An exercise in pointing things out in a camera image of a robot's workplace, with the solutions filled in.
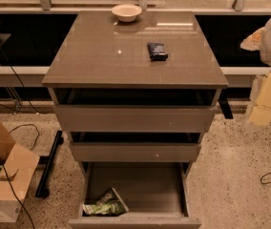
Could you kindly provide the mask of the grey bottom drawer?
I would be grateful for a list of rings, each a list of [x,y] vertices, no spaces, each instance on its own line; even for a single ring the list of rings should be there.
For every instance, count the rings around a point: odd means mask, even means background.
[[[82,204],[94,204],[114,188],[129,208],[120,216],[95,217],[78,211],[72,229],[199,229],[189,216],[187,165],[183,163],[96,162],[85,173]]]

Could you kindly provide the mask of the grey drawer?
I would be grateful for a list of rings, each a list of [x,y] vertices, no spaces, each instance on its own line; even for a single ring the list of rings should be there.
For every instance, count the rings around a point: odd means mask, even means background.
[[[200,133],[72,133],[75,160],[92,162],[188,162],[200,151]]]
[[[54,112],[69,132],[204,133],[216,107],[55,104]]]
[[[82,204],[94,204],[114,188],[129,208],[120,216],[95,217],[78,211],[72,229],[199,229],[189,216],[187,165],[183,163],[96,162],[85,173]]]

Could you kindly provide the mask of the grey middle drawer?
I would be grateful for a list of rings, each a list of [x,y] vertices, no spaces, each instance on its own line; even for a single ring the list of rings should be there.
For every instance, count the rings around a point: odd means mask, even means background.
[[[92,162],[188,162],[200,151],[200,133],[72,133],[75,160]]]

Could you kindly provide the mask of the dark blue snack bag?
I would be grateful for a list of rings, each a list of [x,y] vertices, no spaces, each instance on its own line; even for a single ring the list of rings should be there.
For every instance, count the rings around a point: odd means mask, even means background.
[[[165,61],[168,58],[168,53],[162,43],[149,42],[147,46],[152,61]]]

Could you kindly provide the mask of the black metal bar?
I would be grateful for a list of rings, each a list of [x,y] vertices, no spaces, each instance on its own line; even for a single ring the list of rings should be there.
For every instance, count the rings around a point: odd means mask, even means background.
[[[50,153],[47,156],[41,156],[39,158],[38,164],[43,166],[43,172],[35,193],[37,198],[47,198],[50,195],[50,190],[47,187],[48,179],[52,171],[52,165],[55,160],[57,149],[63,142],[64,138],[62,137],[62,132],[57,131]]]

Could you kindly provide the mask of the grey drawer cabinet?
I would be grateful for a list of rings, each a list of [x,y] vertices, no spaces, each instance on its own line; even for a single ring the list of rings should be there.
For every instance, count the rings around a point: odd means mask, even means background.
[[[149,42],[168,58],[150,59]],[[145,11],[122,23],[108,11],[80,12],[44,77],[53,104],[215,106],[227,81],[196,17]]]

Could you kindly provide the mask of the white bowl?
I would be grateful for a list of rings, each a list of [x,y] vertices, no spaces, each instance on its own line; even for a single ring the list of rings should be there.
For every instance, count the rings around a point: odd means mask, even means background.
[[[129,23],[136,20],[142,13],[142,8],[133,4],[121,4],[112,8],[114,14],[120,22]]]

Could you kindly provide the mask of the black table leg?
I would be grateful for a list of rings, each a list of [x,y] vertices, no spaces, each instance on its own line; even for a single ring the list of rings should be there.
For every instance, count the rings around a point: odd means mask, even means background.
[[[227,98],[227,91],[226,90],[222,90],[221,94],[219,96],[219,106],[222,110],[222,113],[224,115],[224,117],[226,119],[233,119],[233,114],[228,102],[228,98]]]

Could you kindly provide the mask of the brown cardboard box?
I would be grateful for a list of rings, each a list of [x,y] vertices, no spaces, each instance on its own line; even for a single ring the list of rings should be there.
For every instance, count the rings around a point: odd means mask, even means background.
[[[38,161],[0,123],[0,222],[17,221]]]

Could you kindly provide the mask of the green jalapeno chip bag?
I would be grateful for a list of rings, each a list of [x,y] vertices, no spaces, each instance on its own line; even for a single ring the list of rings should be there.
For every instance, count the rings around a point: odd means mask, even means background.
[[[111,188],[96,204],[83,204],[87,216],[119,216],[129,212],[129,208],[115,188]]]

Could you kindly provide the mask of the grey top drawer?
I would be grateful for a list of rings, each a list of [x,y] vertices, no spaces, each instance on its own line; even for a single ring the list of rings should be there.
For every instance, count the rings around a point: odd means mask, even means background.
[[[54,112],[69,132],[204,133],[216,107],[55,104]]]

